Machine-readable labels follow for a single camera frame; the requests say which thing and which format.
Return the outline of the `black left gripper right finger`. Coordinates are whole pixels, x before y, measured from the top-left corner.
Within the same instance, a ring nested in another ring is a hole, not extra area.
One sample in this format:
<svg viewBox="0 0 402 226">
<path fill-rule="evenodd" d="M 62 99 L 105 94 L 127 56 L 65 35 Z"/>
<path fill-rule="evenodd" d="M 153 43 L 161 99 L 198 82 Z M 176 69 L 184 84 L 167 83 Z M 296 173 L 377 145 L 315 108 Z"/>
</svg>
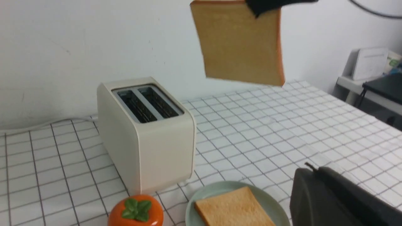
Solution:
<svg viewBox="0 0 402 226">
<path fill-rule="evenodd" d="M 365 226 L 401 226 L 402 213 L 333 169 L 321 166 L 317 176 Z"/>
</svg>

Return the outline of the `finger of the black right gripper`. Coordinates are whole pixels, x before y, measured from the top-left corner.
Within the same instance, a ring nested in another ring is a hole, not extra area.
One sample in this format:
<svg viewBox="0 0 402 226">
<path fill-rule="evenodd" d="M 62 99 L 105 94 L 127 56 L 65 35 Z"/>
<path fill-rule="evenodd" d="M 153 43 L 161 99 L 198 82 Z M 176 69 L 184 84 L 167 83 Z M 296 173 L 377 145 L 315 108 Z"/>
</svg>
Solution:
<svg viewBox="0 0 402 226">
<path fill-rule="evenodd" d="M 317 0 L 246 0 L 248 8 L 252 11 L 255 18 L 260 15 L 276 9 L 281 9 L 283 6 L 291 4 L 304 4 L 304 3 L 316 3 Z"/>
</svg>

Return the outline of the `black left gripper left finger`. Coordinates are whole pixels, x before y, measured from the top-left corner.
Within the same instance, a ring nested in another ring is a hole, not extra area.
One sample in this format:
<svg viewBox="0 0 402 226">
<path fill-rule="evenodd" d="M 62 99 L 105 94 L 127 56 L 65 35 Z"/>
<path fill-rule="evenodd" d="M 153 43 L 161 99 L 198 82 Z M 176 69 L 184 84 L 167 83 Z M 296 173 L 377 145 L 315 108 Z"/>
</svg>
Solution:
<svg viewBox="0 0 402 226">
<path fill-rule="evenodd" d="M 366 226 L 358 186 L 329 167 L 295 171 L 290 200 L 294 226 Z"/>
</svg>

